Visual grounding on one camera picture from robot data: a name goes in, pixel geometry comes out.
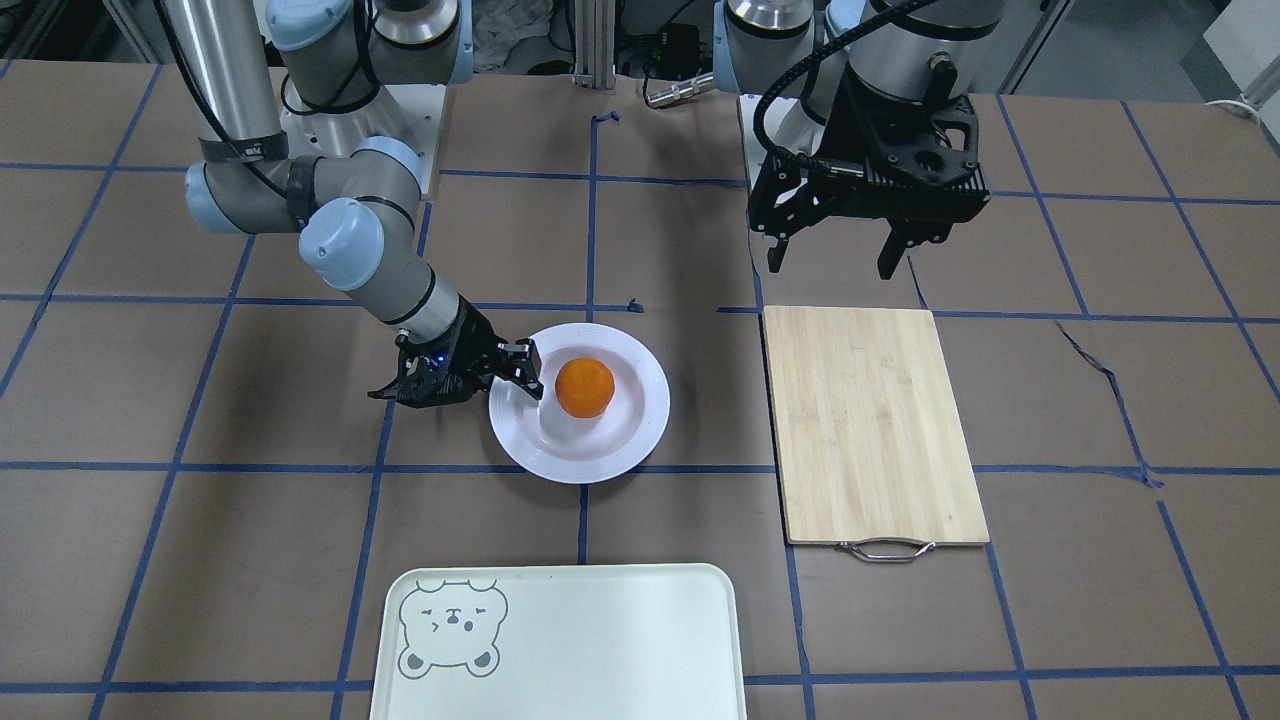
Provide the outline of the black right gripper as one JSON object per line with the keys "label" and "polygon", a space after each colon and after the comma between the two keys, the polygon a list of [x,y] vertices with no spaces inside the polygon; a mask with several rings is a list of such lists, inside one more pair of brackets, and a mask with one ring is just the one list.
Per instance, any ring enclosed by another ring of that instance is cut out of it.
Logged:
{"label": "black right gripper", "polygon": [[457,316],[442,337],[413,342],[407,331],[401,331],[396,347],[396,378],[370,391],[370,398],[393,400],[407,407],[462,404],[481,389],[488,392],[495,378],[516,384],[534,402],[545,393],[535,341],[499,337],[467,300],[460,302]]}

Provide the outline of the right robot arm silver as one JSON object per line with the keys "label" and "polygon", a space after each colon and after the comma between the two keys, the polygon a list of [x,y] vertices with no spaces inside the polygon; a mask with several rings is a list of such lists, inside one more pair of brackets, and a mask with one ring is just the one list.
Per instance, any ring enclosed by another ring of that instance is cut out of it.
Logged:
{"label": "right robot arm silver", "polygon": [[408,407],[462,404],[494,380],[544,391],[531,340],[508,341],[416,250],[429,186],[396,86],[474,72],[468,1],[157,1],[200,118],[186,173],[192,217],[214,232],[294,233],[332,288],[396,332]]}

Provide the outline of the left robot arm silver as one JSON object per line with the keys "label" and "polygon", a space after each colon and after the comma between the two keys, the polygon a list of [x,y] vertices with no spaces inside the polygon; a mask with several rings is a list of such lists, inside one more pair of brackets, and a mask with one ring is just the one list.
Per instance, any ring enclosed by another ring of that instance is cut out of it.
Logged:
{"label": "left robot arm silver", "polygon": [[831,217],[883,219],[888,279],[945,242],[991,192],[968,96],[1002,1],[718,1],[719,90],[756,97],[742,131],[764,151],[748,224],[776,273],[794,236]]}

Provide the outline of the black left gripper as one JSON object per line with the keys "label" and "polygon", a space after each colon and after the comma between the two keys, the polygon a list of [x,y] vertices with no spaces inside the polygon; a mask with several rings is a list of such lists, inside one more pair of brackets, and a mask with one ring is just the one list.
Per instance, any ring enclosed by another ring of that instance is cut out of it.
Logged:
{"label": "black left gripper", "polygon": [[806,168],[765,159],[748,201],[780,273],[788,237],[827,217],[884,218],[877,272],[890,281],[919,241],[942,241],[989,201],[977,156],[978,122],[956,70],[925,70],[923,102],[901,102],[844,72],[819,147]]}

